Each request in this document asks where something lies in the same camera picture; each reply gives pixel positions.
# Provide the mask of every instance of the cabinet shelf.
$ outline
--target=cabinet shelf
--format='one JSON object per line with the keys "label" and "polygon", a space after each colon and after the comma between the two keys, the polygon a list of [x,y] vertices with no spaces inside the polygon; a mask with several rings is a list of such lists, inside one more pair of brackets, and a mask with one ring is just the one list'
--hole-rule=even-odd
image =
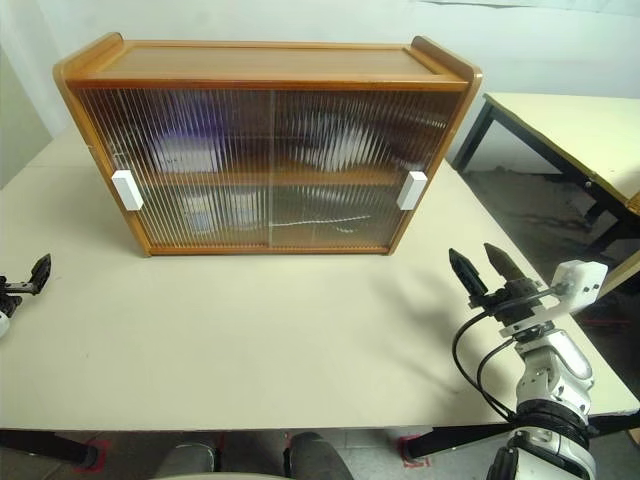
{"label": "cabinet shelf", "polygon": [[340,172],[321,172],[312,168],[268,168],[232,170],[226,172],[151,173],[146,178],[149,186],[179,185],[397,185],[406,172],[401,169],[351,168]]}

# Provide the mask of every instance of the cabinet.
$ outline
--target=cabinet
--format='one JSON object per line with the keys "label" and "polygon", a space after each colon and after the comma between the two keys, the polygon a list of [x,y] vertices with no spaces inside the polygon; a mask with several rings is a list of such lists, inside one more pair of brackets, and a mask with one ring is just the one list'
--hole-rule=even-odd
{"label": "cabinet", "polygon": [[[392,252],[413,212],[399,200],[409,173],[433,178],[481,75],[422,37],[403,46],[112,33],[57,64],[54,78],[133,234],[158,255]],[[133,210],[116,172],[130,174]]]}

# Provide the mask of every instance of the tabletop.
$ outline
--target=tabletop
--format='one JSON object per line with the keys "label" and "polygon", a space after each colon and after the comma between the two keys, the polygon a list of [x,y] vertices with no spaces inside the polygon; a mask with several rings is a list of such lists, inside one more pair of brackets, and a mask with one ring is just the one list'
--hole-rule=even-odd
{"label": "tabletop", "polygon": [[[3,428],[218,430],[466,425],[498,421],[455,369],[455,330],[475,312],[453,247],[501,286],[490,242],[539,278],[460,177],[440,168],[396,253],[145,258],[75,128],[2,191],[9,281],[52,255],[0,339]],[[640,404],[570,317],[591,360],[592,413]],[[492,319],[461,345],[475,368],[501,342]],[[508,405],[523,366],[487,367]]]}
{"label": "tabletop", "polygon": [[488,93],[488,102],[623,203],[640,193],[640,99]]}

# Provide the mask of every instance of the gray floor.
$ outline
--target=gray floor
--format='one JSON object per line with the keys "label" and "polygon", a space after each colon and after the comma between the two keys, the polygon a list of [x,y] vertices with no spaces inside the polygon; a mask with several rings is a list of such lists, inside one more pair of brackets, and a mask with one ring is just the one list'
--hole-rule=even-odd
{"label": "gray floor", "polygon": [[[584,247],[612,222],[607,215],[587,225],[582,215],[591,200],[579,189],[557,178],[496,171],[466,176],[474,193],[536,269],[550,279],[564,260],[584,258]],[[529,199],[535,198],[533,205]],[[611,267],[634,249],[636,241],[617,242],[596,260]],[[578,317],[591,341],[629,388],[640,396],[640,299],[631,285],[607,296]],[[398,437],[424,429],[320,430],[339,451],[354,477],[377,479],[484,479],[496,450],[505,442],[494,438],[452,452],[429,457],[429,465],[404,465],[396,451]],[[224,465],[227,471],[282,474],[285,431],[231,432],[225,434]],[[148,479],[167,452],[192,434],[186,433],[67,433],[81,441],[109,442],[102,472],[78,473],[57,462],[0,452],[0,478],[20,480]],[[219,433],[204,433],[212,442]],[[640,448],[626,433],[617,433],[592,443],[600,480],[640,479]]]}

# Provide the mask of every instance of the table leg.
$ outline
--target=table leg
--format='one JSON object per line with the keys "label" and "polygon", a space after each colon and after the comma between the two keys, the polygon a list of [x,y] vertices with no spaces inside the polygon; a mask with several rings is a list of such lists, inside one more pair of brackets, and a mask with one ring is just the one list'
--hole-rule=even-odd
{"label": "table leg", "polygon": [[493,106],[489,102],[484,102],[482,110],[478,114],[478,118],[473,122],[473,126],[467,137],[464,139],[460,150],[451,162],[451,166],[458,172],[463,172],[471,161],[471,157],[476,152],[478,145],[484,138],[485,133],[493,122]]}
{"label": "table leg", "polygon": [[510,432],[515,427],[509,423],[471,425],[467,427],[438,427],[421,437],[407,440],[403,447],[405,458],[424,457],[441,450],[459,447],[467,443],[484,440],[500,433]]}
{"label": "table leg", "polygon": [[99,453],[92,445],[58,437],[53,432],[29,430],[0,430],[0,446],[55,458],[82,468],[93,466]]}

